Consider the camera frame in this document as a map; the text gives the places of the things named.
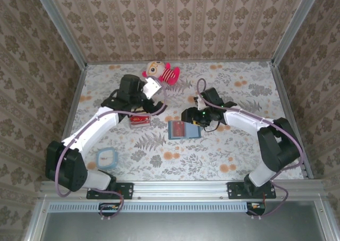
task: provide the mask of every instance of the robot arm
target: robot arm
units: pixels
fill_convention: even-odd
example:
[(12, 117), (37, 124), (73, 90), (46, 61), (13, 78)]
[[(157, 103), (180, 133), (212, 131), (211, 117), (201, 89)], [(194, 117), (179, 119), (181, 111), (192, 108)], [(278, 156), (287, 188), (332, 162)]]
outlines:
[(65, 146), (75, 140), (64, 155), (59, 170), (58, 183), (75, 192), (80, 188), (95, 188), (105, 190), (115, 184), (115, 177), (97, 170), (87, 170), (84, 157), (94, 144), (111, 128), (116, 126), (127, 115), (124, 113), (113, 113), (112, 111), (127, 111), (143, 107), (148, 113), (154, 113), (162, 107), (158, 102), (154, 105), (152, 96), (161, 88), (152, 78), (146, 82), (137, 76), (124, 75), (120, 88), (103, 101), (97, 113), (78, 131), (61, 143), (53, 141), (47, 148), (47, 159), (45, 175), (48, 179), (55, 181), (57, 162)]
[[(196, 97), (195, 101), (198, 107), (191, 107), (183, 111), (182, 121), (207, 127), (212, 120), (215, 120), (222, 124), (228, 124), (244, 130), (259, 139), (262, 160), (260, 164), (244, 178), (244, 188), (249, 196), (261, 193), (261, 187), (263, 185), (269, 182), (276, 173), (280, 172), (285, 166), (300, 156), (296, 146), (284, 134), (261, 120), (255, 120), (241, 113), (241, 111), (246, 111), (237, 106), (237, 104), (233, 102), (224, 103), (214, 88), (205, 90), (201, 95), (211, 104), (232, 108), (236, 111), (207, 106), (200, 97)], [(279, 126), (297, 140), (291, 125), (286, 119), (266, 120)]]

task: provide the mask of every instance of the enclosure floor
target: enclosure floor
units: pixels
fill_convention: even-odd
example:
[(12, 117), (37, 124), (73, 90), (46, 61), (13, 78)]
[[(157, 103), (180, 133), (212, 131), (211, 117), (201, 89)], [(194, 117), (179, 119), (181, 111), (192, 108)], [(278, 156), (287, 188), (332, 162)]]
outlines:
[[(169, 120), (195, 106), (196, 82), (205, 78), (224, 102), (234, 101), (245, 110), (263, 117), (284, 117), (275, 82), (267, 62), (174, 63), (180, 80), (167, 86), (166, 111), (152, 117), (151, 127), (130, 129), (125, 118), (111, 129), (86, 155), (88, 168), (95, 166), (96, 153), (113, 147), (118, 166), (109, 170), (118, 180), (229, 180), (243, 179), (260, 162), (257, 137), (234, 127), (220, 125), (199, 139), (169, 140)], [(73, 132), (98, 110), (101, 102), (119, 87), (124, 74), (142, 77), (146, 64), (90, 65), (73, 123)], [(163, 100), (163, 94), (155, 101)], [(207, 129), (214, 129), (212, 123)], [(302, 179), (301, 169), (282, 173), (279, 179)]]

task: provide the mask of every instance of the plush toy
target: plush toy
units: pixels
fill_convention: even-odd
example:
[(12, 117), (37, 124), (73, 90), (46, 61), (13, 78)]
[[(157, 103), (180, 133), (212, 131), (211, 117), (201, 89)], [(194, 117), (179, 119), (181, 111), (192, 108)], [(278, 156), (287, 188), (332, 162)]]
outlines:
[(180, 68), (175, 67), (171, 70), (169, 63), (164, 64), (161, 61), (153, 61), (148, 63), (147, 70), (142, 73), (143, 77), (155, 76), (160, 81), (165, 81), (169, 85), (174, 85), (180, 76)]

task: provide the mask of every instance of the black mounting bracket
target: black mounting bracket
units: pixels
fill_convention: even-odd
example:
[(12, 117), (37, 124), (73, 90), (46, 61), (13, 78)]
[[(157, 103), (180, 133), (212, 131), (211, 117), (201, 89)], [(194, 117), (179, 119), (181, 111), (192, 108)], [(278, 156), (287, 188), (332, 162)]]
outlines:
[[(112, 190), (122, 194), (125, 200), (131, 200), (133, 196), (133, 183), (132, 182), (115, 182), (115, 188), (110, 189), (108, 187), (106, 190)], [(86, 194), (88, 200), (119, 200), (117, 195), (110, 193), (101, 193), (94, 190), (88, 190)]]
[(276, 198), (275, 187), (267, 182), (258, 188), (256, 193), (250, 195), (244, 185), (243, 181), (228, 182), (227, 183), (228, 197), (230, 200), (240, 199), (270, 199)]

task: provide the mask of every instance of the floral wall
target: floral wall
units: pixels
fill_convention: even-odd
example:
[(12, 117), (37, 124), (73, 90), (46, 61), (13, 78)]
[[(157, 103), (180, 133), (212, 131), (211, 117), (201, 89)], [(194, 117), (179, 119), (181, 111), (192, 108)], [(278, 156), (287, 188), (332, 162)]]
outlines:
[(0, 240), (20, 240), (80, 70), (39, 0), (0, 0)]
[(301, 0), (54, 0), (87, 62), (270, 59)]
[(340, 0), (316, 0), (279, 70), (314, 175), (340, 219)]

